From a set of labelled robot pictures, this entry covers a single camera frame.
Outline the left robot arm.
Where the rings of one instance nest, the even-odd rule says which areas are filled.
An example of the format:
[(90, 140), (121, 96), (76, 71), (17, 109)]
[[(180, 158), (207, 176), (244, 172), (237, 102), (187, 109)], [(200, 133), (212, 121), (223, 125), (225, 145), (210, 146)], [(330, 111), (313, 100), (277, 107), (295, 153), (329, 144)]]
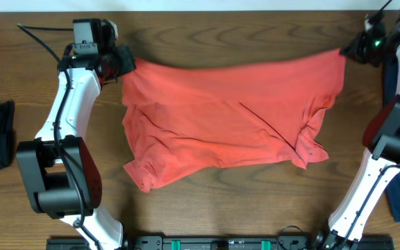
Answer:
[(102, 181), (84, 141), (90, 113), (105, 81), (132, 72), (131, 50), (65, 53), (58, 91), (34, 140), (20, 142), (16, 160), (32, 209), (74, 227), (84, 240), (61, 249), (126, 249), (123, 224), (102, 204)]

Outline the red printed t-shirt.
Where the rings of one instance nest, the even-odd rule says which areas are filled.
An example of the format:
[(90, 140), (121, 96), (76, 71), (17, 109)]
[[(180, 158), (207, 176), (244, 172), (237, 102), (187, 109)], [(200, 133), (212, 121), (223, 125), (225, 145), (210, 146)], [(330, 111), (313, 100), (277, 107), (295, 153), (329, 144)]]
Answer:
[(125, 170), (144, 192), (207, 167), (328, 158), (316, 141), (344, 85), (338, 49), (305, 58), (183, 69), (143, 59), (123, 78)]

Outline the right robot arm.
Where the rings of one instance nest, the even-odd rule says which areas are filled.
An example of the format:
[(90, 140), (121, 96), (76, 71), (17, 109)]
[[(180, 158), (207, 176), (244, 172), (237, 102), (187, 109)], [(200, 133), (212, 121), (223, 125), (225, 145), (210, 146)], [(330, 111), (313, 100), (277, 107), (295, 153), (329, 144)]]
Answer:
[(383, 12), (367, 16), (364, 30), (341, 54), (375, 67), (387, 57), (397, 59), (395, 96), (368, 124), (362, 139), (365, 151), (349, 191), (328, 219), (328, 231), (318, 232), (310, 249), (393, 249), (390, 236), (363, 236), (368, 217), (383, 191), (400, 172), (400, 12), (387, 33)]

